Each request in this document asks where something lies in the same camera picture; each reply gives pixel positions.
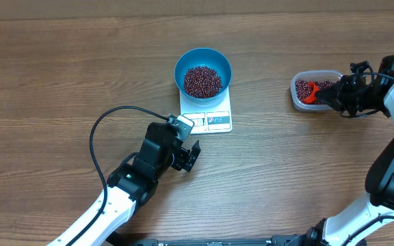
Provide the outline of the red measuring scoop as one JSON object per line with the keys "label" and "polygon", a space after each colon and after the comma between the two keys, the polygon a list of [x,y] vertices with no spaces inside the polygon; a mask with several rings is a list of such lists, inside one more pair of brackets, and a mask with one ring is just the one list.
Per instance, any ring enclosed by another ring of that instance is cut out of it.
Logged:
{"label": "red measuring scoop", "polygon": [[317,97],[316,97],[315,94],[319,91],[319,88],[318,88],[318,86],[317,86],[314,82],[312,82],[312,81],[309,81],[309,82],[308,82],[308,86],[312,89],[312,91],[311,91],[311,93],[310,93],[306,98],[304,98],[304,99],[302,100],[302,102],[303,102],[304,104],[312,105],[312,104],[314,104],[315,101],[317,100]]}

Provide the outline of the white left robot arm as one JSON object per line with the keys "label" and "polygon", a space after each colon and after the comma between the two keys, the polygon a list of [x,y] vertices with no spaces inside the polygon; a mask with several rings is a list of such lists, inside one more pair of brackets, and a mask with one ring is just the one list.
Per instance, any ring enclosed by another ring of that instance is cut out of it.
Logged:
{"label": "white left robot arm", "polygon": [[189,150],[144,142],[139,152],[130,154],[112,172],[97,201],[50,244],[102,245],[152,198],[169,167],[189,172],[199,154],[198,142]]}

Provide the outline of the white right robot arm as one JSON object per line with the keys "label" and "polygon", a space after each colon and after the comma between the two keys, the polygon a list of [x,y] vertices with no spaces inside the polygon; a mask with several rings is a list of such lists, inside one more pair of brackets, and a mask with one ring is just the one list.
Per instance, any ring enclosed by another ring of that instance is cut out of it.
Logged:
{"label": "white right robot arm", "polygon": [[[323,89],[310,83],[306,104],[328,105],[344,118],[382,112],[394,125],[394,55],[382,59],[374,72],[368,61],[352,63],[351,74]],[[373,162],[365,194],[342,212],[322,219],[289,245],[366,245],[366,237],[394,222],[394,138]]]}

